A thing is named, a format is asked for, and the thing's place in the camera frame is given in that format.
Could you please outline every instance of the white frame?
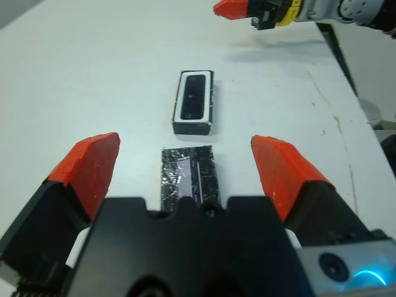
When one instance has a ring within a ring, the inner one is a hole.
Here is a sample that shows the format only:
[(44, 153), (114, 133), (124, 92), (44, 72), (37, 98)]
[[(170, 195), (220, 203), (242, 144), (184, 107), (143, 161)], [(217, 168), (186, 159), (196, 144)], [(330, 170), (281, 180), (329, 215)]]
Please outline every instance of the white frame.
[[(192, 75), (205, 76), (205, 98), (204, 98), (204, 116), (202, 119), (181, 119), (181, 108), (184, 101), (184, 89), (186, 88), (186, 80)], [(191, 71), (181, 74), (178, 96), (176, 98), (176, 108), (174, 111), (173, 121), (176, 123), (207, 123), (209, 122), (210, 114), (210, 85), (212, 73), (210, 71)]]

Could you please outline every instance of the white table surface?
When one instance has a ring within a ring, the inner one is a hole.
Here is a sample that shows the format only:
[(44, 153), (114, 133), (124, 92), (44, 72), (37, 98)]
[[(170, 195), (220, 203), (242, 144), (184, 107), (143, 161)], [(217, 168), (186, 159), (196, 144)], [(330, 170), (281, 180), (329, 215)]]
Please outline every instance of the white table surface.
[[(294, 144), (368, 228), (396, 237), (395, 178), (316, 26), (258, 32), (214, 2), (48, 0), (0, 31), (0, 235), (77, 141), (116, 131), (108, 196), (159, 208), (161, 149), (208, 144), (223, 202), (262, 195), (260, 134)], [(213, 135), (176, 136), (179, 73), (194, 69), (215, 72)]]

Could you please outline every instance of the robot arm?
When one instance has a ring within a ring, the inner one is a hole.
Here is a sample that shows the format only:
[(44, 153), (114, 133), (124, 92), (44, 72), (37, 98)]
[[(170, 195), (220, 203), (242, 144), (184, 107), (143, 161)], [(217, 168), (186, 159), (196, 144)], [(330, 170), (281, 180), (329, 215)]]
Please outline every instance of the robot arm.
[(393, 0), (222, 0), (214, 11), (230, 20), (252, 17), (252, 25), (258, 30), (286, 26), (292, 21), (330, 19), (357, 23), (396, 37)]

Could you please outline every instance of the camera lens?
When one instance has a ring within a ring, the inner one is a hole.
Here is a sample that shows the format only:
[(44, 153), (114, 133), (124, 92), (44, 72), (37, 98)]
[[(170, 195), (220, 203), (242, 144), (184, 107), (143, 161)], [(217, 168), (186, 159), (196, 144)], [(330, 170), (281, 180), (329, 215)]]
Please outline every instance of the camera lens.
[(349, 278), (348, 267), (335, 254), (326, 253), (321, 255), (319, 264), (326, 276), (336, 282), (345, 282)]

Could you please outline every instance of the black rectangular object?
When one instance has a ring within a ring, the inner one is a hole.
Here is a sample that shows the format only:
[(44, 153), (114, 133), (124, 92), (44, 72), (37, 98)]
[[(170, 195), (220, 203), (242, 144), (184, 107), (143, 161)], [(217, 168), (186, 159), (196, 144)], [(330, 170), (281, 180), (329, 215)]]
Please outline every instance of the black rectangular object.
[(161, 209), (171, 211), (182, 197), (197, 205), (221, 204), (212, 146), (162, 150)]
[(105, 199), (65, 295), (313, 297), (266, 197), (232, 197), (214, 218), (190, 198), (165, 218), (140, 198)]
[(209, 134), (212, 92), (213, 71), (181, 72), (172, 119), (175, 134)]

